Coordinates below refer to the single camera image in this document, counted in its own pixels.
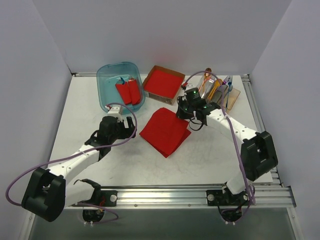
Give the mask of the red paper napkin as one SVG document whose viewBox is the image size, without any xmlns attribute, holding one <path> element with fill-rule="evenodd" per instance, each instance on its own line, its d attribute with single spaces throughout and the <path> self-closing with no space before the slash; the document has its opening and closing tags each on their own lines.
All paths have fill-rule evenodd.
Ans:
<svg viewBox="0 0 320 240">
<path fill-rule="evenodd" d="M 190 136 L 188 122 L 167 109 L 156 110 L 139 135 L 165 158 L 174 153 Z"/>
</svg>

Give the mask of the yellow plastic spoon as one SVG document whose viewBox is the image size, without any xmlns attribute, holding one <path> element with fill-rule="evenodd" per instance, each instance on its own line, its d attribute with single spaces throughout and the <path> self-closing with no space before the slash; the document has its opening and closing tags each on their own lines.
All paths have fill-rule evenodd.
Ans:
<svg viewBox="0 0 320 240">
<path fill-rule="evenodd" d="M 209 92 L 209 95 L 207 99 L 210 101 L 213 98 L 214 93 L 217 91 L 217 89 L 223 84 L 223 81 L 220 78 L 217 78 L 215 82 L 213 83 L 213 87 L 211 91 Z"/>
</svg>

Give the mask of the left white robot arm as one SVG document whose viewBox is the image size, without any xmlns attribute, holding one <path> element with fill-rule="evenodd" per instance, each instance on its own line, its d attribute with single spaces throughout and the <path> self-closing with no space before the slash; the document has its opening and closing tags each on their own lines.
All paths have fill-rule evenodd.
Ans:
<svg viewBox="0 0 320 240">
<path fill-rule="evenodd" d="M 135 116 L 128 116 L 126 120 L 103 117 L 99 128 L 77 152 L 46 169 L 37 167 L 32 172 L 21 201 L 22 208 L 52 222 L 65 207 L 80 201 L 97 205 L 101 201 L 100 191 L 91 187 L 81 193 L 68 193 L 67 185 L 83 170 L 103 159 L 113 146 L 117 146 L 117 140 L 125 144 L 134 138 L 137 125 Z"/>
</svg>

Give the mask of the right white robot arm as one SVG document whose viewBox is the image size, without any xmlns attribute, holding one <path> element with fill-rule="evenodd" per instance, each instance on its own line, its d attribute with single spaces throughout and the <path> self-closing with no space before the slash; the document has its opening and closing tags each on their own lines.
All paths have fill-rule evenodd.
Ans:
<svg viewBox="0 0 320 240">
<path fill-rule="evenodd" d="M 226 182 L 226 189 L 221 193 L 226 204 L 234 204 L 244 191 L 252 195 L 250 185 L 278 165 L 273 138 L 267 131 L 248 128 L 229 116 L 224 107 L 206 103 L 204 99 L 188 100 L 186 96 L 179 96 L 177 104 L 178 118 L 195 118 L 202 126 L 218 130 L 235 145 L 239 171 Z"/>
</svg>

